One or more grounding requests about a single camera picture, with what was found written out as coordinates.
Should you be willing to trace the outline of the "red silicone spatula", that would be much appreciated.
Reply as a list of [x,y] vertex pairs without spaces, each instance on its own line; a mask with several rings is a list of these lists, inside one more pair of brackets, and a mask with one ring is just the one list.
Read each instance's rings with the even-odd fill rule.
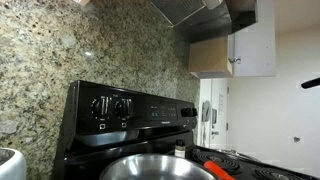
[[221,180],[236,180],[213,161],[206,161],[204,167],[217,175]]

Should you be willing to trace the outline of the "small spice jar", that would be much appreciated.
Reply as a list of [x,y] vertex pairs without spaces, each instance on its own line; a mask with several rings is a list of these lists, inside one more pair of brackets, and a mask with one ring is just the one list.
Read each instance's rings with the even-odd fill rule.
[[177,139],[175,143],[174,155],[180,158],[185,157],[186,143],[182,139]]

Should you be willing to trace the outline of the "white upper cabinet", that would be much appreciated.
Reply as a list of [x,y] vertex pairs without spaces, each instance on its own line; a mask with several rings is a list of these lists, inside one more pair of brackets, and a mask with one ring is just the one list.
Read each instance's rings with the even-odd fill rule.
[[199,79],[276,74],[274,0],[257,0],[258,22],[190,45],[188,71]]

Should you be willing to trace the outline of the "white door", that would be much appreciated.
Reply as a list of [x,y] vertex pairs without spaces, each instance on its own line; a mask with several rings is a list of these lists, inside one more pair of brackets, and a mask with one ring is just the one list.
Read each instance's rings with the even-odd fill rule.
[[212,80],[212,120],[211,140],[212,149],[225,149],[227,146],[227,80]]

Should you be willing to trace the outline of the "black electric stove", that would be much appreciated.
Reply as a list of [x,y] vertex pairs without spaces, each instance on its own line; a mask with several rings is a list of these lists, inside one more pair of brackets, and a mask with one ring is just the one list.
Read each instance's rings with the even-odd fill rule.
[[177,139],[186,143],[184,159],[203,167],[213,161],[236,180],[319,180],[237,151],[195,144],[197,115],[192,102],[74,81],[67,91],[50,180],[99,180],[108,165],[131,155],[175,156]]

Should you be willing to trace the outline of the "stainless steel pan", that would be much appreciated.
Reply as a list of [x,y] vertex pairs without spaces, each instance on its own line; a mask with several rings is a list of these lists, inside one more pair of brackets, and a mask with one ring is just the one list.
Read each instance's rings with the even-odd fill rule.
[[173,155],[137,154],[108,165],[99,180],[220,180],[203,166]]

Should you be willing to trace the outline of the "steel range hood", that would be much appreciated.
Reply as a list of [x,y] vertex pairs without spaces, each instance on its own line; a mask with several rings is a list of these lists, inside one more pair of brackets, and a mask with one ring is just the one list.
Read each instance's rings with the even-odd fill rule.
[[150,0],[190,42],[228,36],[258,21],[258,0]]

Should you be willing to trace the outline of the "white toaster appliance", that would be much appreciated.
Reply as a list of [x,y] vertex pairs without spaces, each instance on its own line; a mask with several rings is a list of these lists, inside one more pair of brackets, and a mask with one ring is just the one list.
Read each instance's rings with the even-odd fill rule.
[[24,155],[12,148],[0,148],[0,180],[26,180]]

